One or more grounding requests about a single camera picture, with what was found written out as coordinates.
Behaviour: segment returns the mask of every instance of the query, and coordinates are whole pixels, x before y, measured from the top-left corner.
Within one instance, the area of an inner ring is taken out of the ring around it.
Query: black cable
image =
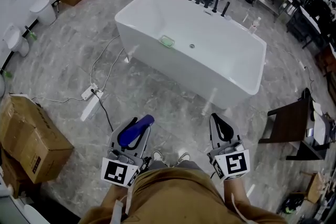
[[[98,97],[98,95],[96,95],[96,93],[95,93],[95,91],[94,91],[93,89],[91,89],[91,92],[98,98],[101,107],[104,109],[104,111],[105,111],[105,113],[106,113],[106,117],[107,117],[107,120],[108,120],[109,125],[110,125],[110,127],[111,127],[111,130],[113,131],[112,124],[111,124],[111,122],[110,122],[109,116],[108,116],[107,111],[106,111],[106,109],[104,108],[103,104],[101,103],[100,98]]]
[[[305,69],[307,69],[308,71],[308,77],[309,77],[309,80],[310,80],[310,95],[313,93],[313,88],[311,87],[311,84],[314,82],[311,78],[310,78],[310,72],[309,72],[309,69],[308,67],[304,67]]]

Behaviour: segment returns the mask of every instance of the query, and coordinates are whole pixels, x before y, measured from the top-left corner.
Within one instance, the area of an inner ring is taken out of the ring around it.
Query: blue handle
[[[139,120],[135,125],[124,130],[119,135],[119,144],[122,147],[127,147],[131,144],[139,135],[143,134],[144,131],[154,123],[154,118],[150,115],[146,115],[141,120]]]

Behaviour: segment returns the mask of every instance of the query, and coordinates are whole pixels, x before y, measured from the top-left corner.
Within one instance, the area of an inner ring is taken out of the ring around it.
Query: person's leg
[[[178,159],[177,165],[175,165],[174,167],[203,171],[202,169],[200,169],[200,167],[195,162],[190,161],[190,155],[188,153],[184,153]]]
[[[167,166],[163,162],[163,155],[159,151],[154,151],[152,158],[153,158],[153,162],[148,167],[148,171],[167,168]]]

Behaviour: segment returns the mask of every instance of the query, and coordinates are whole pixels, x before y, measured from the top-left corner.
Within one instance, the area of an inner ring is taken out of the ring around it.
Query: soap bottle
[[[258,17],[258,19],[253,21],[251,27],[248,30],[251,34],[254,34],[255,31],[257,30],[257,27],[260,25],[260,20],[261,20],[261,18]]]

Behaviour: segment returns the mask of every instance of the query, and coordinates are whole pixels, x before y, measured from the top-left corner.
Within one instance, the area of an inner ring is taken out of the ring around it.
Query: white sneaker
[[[153,161],[162,161],[163,162],[163,155],[160,151],[154,151],[152,154]]]
[[[178,159],[177,163],[181,163],[182,161],[190,161],[190,155],[189,153],[184,153],[182,156]]]

